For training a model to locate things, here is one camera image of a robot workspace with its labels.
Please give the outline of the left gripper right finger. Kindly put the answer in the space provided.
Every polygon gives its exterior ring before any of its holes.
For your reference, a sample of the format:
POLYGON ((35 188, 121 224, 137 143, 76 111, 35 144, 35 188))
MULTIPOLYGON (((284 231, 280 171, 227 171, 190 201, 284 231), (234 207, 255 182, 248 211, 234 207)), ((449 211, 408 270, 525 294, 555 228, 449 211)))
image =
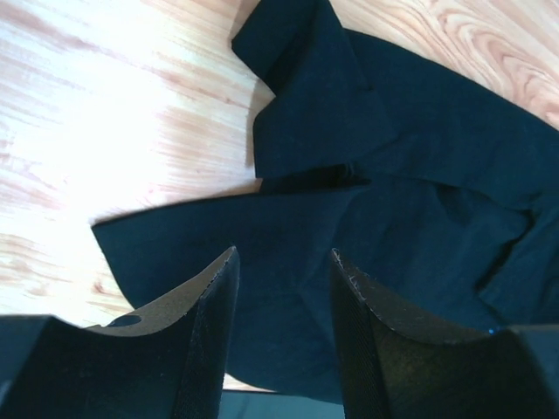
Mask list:
POLYGON ((348 418, 555 418, 558 328, 481 332, 413 305, 331 253, 348 418))

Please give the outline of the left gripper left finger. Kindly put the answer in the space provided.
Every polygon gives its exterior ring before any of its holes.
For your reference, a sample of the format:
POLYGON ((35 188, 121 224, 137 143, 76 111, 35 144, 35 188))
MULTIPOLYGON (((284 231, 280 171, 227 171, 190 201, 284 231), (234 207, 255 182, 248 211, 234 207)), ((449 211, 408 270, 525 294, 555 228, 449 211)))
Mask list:
POLYGON ((107 326, 2 317, 2 417, 217 417, 238 283, 230 248, 107 326))

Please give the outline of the black t shirt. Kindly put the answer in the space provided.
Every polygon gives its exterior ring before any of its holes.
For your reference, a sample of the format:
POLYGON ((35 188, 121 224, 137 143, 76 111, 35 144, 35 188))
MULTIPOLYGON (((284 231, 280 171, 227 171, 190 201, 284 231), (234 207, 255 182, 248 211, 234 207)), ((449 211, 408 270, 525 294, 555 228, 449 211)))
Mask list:
POLYGON ((232 41, 272 91, 252 128, 259 191, 93 227, 143 306, 235 246, 226 370, 342 398, 329 253, 480 330, 558 320, 558 133, 486 88, 342 27, 327 1, 262 1, 232 41))

